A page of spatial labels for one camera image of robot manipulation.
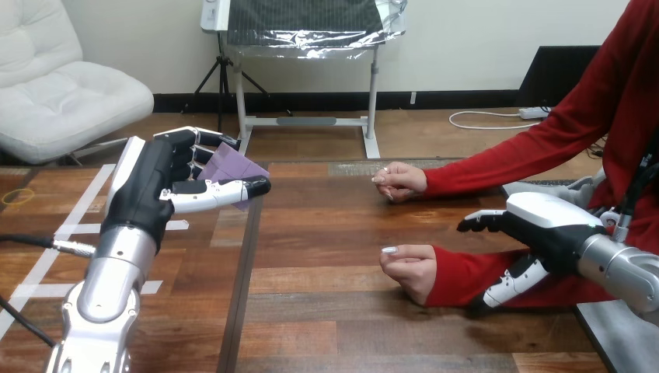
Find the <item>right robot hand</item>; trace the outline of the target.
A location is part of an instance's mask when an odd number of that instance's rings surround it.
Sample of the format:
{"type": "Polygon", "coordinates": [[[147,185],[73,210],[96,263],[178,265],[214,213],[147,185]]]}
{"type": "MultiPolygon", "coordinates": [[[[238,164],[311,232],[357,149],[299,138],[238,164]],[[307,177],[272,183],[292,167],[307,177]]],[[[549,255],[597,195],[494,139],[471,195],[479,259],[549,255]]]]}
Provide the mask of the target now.
{"type": "Polygon", "coordinates": [[[503,232],[530,249],[469,304],[488,313],[523,295],[550,274],[575,274],[583,246],[607,235],[599,218],[559,197],[539,192],[513,193],[503,210],[479,210],[464,217],[460,232],[503,232]]]}

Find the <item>person's hand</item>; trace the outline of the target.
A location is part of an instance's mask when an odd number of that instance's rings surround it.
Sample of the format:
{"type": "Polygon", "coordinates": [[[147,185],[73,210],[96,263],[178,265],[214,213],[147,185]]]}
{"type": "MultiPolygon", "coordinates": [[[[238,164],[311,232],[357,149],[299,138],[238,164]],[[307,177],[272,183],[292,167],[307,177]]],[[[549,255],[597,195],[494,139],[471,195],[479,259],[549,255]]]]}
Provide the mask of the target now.
{"type": "Polygon", "coordinates": [[[377,191],[388,201],[400,203],[420,197],[427,189],[422,169],[403,162],[391,162],[371,178],[377,191]]]}
{"type": "Polygon", "coordinates": [[[380,266],[415,304],[426,304],[437,275],[437,257],[432,246],[385,247],[381,249],[380,266]]]}

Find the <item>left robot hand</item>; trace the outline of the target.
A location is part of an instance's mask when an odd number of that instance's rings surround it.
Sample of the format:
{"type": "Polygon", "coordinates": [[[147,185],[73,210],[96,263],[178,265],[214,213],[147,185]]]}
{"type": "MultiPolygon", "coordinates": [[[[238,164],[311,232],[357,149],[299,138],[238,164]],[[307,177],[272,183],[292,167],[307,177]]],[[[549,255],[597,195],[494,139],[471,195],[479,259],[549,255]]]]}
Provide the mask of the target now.
{"type": "Polygon", "coordinates": [[[101,237],[122,228],[146,234],[159,249],[175,214],[213,210],[270,192],[268,176],[203,176],[212,148],[238,151],[240,140],[200,127],[179,127],[146,141],[129,138],[117,164],[100,226],[101,237]]]}

